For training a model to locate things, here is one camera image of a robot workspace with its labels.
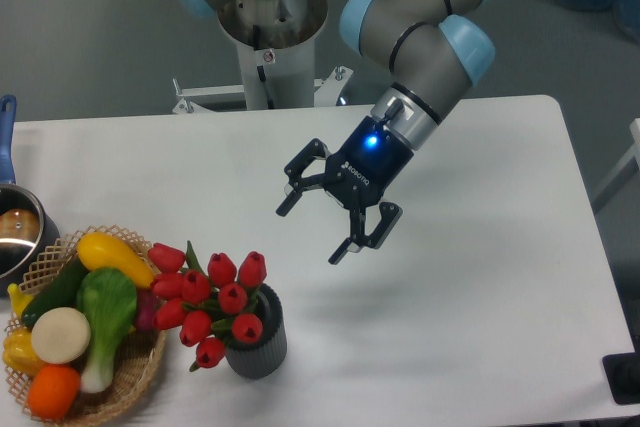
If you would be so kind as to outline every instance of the stainless steel pot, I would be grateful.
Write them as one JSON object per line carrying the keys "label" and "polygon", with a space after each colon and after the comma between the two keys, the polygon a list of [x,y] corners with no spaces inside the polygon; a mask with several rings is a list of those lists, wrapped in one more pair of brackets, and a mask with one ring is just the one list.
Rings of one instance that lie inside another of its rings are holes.
{"label": "stainless steel pot", "polygon": [[17,101],[13,95],[0,99],[0,297],[9,284],[22,276],[38,254],[60,236],[38,198],[16,185],[11,161],[11,141]]}

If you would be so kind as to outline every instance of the flower pot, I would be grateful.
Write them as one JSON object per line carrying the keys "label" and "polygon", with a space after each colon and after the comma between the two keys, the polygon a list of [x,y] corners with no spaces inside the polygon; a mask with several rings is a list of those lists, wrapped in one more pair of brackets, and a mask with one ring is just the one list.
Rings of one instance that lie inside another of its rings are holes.
{"label": "flower pot", "polygon": [[227,346],[227,361],[238,374],[249,379],[261,379],[275,371],[287,355],[282,304],[268,285],[258,291],[255,314],[262,321],[263,331],[254,344],[237,340]]}

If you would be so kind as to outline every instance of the tulip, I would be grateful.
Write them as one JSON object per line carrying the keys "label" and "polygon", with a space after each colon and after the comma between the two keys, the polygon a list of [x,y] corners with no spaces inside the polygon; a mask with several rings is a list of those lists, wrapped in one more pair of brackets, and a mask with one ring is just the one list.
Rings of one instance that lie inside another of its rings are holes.
{"label": "tulip", "polygon": [[267,277],[264,256],[258,252],[250,252],[238,270],[238,282],[245,289],[260,286]]}
{"label": "tulip", "polygon": [[236,280],[238,269],[227,254],[213,254],[207,266],[211,283],[221,289]]}
{"label": "tulip", "polygon": [[231,333],[240,342],[253,344],[262,335],[262,322],[255,314],[240,314],[231,325]]}
{"label": "tulip", "polygon": [[184,275],[179,272],[158,274],[151,282],[151,292],[161,299],[170,300],[182,296]]}
{"label": "tulip", "polygon": [[249,298],[247,291],[240,284],[227,284],[218,293],[220,308],[227,315],[235,315],[242,312],[247,306]]}
{"label": "tulip", "polygon": [[160,243],[153,244],[147,252],[147,257],[165,274],[177,272],[185,261],[184,252]]}
{"label": "tulip", "polygon": [[211,335],[211,317],[202,310],[189,312],[182,323],[180,342],[193,347]]}
{"label": "tulip", "polygon": [[225,346],[220,339],[207,337],[196,347],[196,364],[198,367],[210,369],[224,358]]}
{"label": "tulip", "polygon": [[182,325],[187,312],[182,308],[182,299],[176,297],[167,301],[158,309],[153,317],[153,327],[158,330],[169,330]]}
{"label": "tulip", "polygon": [[211,295],[211,284],[206,275],[190,270],[184,276],[182,284],[182,298],[185,302],[199,304]]}

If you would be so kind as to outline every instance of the white tabletop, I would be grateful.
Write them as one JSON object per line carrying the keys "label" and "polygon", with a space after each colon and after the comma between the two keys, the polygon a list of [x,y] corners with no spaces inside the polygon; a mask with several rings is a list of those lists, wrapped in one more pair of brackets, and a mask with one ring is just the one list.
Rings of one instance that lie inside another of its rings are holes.
{"label": "white tabletop", "polygon": [[[118,224],[190,239],[201,260],[265,254],[289,352],[260,381],[187,372],[170,342],[159,382],[116,424],[533,424],[636,414],[601,358],[632,351],[558,104],[463,101],[386,192],[405,213],[383,247],[328,257],[348,213],[321,191],[286,218],[284,165],[312,138],[337,150],[369,108],[19,123],[18,184],[62,232]],[[6,322],[8,301],[0,302]],[[3,425],[28,425],[0,392]]]}

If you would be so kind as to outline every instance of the yellow bell pepper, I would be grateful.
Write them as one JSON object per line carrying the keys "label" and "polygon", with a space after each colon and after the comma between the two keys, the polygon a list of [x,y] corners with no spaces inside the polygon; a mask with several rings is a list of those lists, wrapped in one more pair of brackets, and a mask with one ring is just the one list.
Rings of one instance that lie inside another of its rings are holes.
{"label": "yellow bell pepper", "polygon": [[153,270],[123,240],[103,232],[90,232],[80,238],[77,249],[80,262],[87,269],[113,267],[129,277],[139,289],[151,286]]}
{"label": "yellow bell pepper", "polygon": [[23,293],[18,284],[9,284],[7,293],[11,299],[11,309],[20,317],[25,307],[33,300],[33,295]]}
{"label": "yellow bell pepper", "polygon": [[3,362],[17,372],[34,377],[46,365],[31,347],[31,332],[24,327],[11,332],[3,346]]}

